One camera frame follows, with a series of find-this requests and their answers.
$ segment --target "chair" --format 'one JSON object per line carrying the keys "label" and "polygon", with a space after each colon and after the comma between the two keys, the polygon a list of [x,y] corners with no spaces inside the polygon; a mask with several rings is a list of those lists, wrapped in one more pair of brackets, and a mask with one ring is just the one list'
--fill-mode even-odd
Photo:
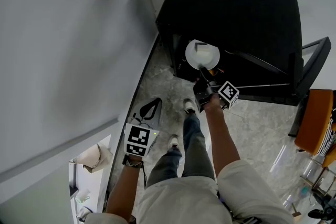
{"label": "chair", "polygon": [[327,167],[336,159],[331,117],[333,103],[332,90],[310,90],[299,107],[289,134],[296,137],[295,144],[302,150],[312,155],[325,156],[322,167]]}

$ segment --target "hand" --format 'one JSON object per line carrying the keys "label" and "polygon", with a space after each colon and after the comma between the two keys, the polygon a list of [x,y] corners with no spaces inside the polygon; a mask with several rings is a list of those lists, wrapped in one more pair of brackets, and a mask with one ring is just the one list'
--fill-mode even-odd
{"label": "hand", "polygon": [[221,101],[219,99],[218,93],[213,93],[210,98],[209,103],[206,103],[203,107],[204,107],[205,112],[209,110],[213,110],[213,109],[222,110]]}
{"label": "hand", "polygon": [[140,156],[136,156],[136,155],[132,155],[132,154],[129,154],[128,155],[128,158],[131,160],[131,161],[137,161],[137,162],[140,162],[142,160],[142,157]]}

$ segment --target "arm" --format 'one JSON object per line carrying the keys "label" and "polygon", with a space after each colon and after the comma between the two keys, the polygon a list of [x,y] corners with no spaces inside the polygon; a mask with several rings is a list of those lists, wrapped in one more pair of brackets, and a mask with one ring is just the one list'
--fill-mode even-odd
{"label": "arm", "polygon": [[263,223],[292,224],[292,215],[283,207],[267,183],[246,162],[240,161],[232,141],[218,95],[204,105],[212,141],[212,154],[220,195],[237,219],[257,217]]}
{"label": "arm", "polygon": [[[132,161],[141,161],[140,157],[130,155]],[[137,184],[139,178],[139,168],[124,166],[113,192],[107,202],[106,213],[122,217],[127,222],[130,221]]]}
{"label": "arm", "polygon": [[215,172],[218,177],[219,172],[226,165],[239,160],[240,157],[226,126],[218,94],[211,97],[210,102],[204,105],[204,110],[210,130]]}

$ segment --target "orange chair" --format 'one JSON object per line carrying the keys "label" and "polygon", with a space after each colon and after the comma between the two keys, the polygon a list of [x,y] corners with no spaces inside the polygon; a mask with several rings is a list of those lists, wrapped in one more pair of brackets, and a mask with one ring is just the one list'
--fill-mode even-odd
{"label": "orange chair", "polygon": [[333,146],[330,124],[333,100],[332,90],[309,91],[305,113],[295,139],[299,148],[312,155],[326,156],[322,167],[327,167],[336,159],[336,146]]}

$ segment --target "white wall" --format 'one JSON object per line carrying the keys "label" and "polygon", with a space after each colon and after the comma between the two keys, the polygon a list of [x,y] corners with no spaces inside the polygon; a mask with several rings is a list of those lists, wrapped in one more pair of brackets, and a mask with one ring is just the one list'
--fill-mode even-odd
{"label": "white wall", "polygon": [[151,0],[0,0],[0,18],[1,186],[28,160],[124,121],[157,29]]}
{"label": "white wall", "polygon": [[0,205],[3,224],[73,223],[67,164]]}

